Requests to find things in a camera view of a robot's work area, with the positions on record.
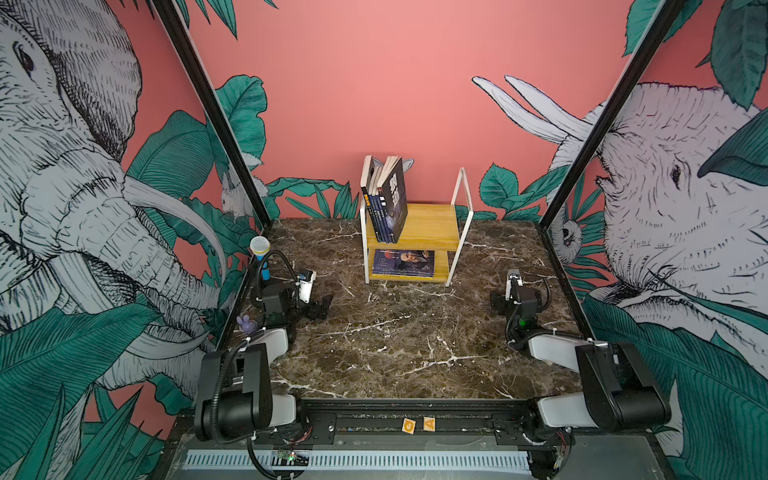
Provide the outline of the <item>blue book yellow label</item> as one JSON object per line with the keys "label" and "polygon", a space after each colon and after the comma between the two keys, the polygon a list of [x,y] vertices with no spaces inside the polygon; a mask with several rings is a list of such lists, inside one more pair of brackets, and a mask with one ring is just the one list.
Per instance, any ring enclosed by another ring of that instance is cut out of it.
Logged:
{"label": "blue book yellow label", "polygon": [[373,175],[369,184],[369,197],[374,210],[374,216],[377,221],[377,225],[380,231],[381,242],[392,244],[395,242],[392,229],[387,223],[387,211],[386,203],[380,194],[380,189],[377,187],[377,182],[383,170],[382,166],[376,165],[373,170]]}
{"label": "blue book yellow label", "polygon": [[379,195],[374,192],[374,180],[379,170],[379,165],[374,160],[371,160],[368,167],[368,176],[364,190],[369,215],[371,217],[377,242],[387,243],[390,240],[389,233],[387,232],[386,225],[383,222],[383,217],[381,216],[382,210],[379,202]]}
{"label": "blue book yellow label", "polygon": [[382,241],[385,243],[394,244],[396,242],[393,227],[387,210],[387,201],[382,193],[379,181],[383,179],[383,168],[378,168],[376,171],[376,177],[373,180],[374,186],[374,200],[376,204],[376,212],[378,215],[379,224],[382,231]]}

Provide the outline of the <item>dark wolf cover book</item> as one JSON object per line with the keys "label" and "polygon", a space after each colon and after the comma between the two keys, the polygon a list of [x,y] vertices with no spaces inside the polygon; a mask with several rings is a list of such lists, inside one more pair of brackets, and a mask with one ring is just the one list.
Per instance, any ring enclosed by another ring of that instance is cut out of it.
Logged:
{"label": "dark wolf cover book", "polygon": [[407,195],[404,179],[404,160],[399,156],[389,156],[383,167],[383,179],[379,181],[382,193],[387,201],[387,210],[397,243],[400,239],[407,218]]}

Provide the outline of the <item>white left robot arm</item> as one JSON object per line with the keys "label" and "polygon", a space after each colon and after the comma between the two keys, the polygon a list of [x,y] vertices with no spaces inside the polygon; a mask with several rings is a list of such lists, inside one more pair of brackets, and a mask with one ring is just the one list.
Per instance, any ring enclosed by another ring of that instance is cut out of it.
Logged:
{"label": "white left robot arm", "polygon": [[306,283],[267,286],[252,296],[257,313],[236,318],[243,338],[204,356],[194,413],[198,440],[233,443],[266,431],[296,443],[308,435],[298,398],[273,391],[270,366],[295,342],[301,319],[327,318],[333,296],[312,301],[309,291]]}

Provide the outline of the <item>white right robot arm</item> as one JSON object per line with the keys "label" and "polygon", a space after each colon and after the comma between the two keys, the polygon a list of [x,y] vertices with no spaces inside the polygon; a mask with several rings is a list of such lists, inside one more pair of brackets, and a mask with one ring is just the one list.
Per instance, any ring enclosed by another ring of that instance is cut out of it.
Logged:
{"label": "white right robot arm", "polygon": [[505,319],[504,337],[511,349],[579,376],[579,393],[534,401],[537,428],[612,433],[660,426],[671,419],[671,407],[634,344],[582,338],[542,327],[538,315],[549,300],[515,281],[510,281],[505,291],[491,293],[490,304]]}

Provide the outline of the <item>purple portrait book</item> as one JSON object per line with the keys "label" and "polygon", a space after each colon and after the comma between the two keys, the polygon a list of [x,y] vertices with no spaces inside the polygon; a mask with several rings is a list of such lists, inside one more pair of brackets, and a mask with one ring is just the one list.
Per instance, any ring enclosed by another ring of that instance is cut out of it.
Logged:
{"label": "purple portrait book", "polygon": [[403,277],[432,278],[435,273],[434,252],[428,250],[377,250],[372,273]]}

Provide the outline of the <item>dark brown book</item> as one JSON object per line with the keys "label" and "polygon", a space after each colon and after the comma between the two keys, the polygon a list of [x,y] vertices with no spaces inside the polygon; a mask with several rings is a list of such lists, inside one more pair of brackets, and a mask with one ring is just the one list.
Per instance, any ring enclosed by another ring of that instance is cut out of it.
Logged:
{"label": "dark brown book", "polygon": [[372,201],[372,197],[369,189],[374,173],[375,173],[375,165],[373,162],[373,157],[371,155],[367,155],[363,161],[363,171],[362,171],[361,180],[360,180],[360,188],[361,188],[362,196],[367,209],[367,213],[371,219],[376,240],[379,243],[382,243],[383,242],[382,231],[379,224],[379,220],[377,219],[377,216],[376,216],[377,214],[376,206],[375,206],[375,203]]}

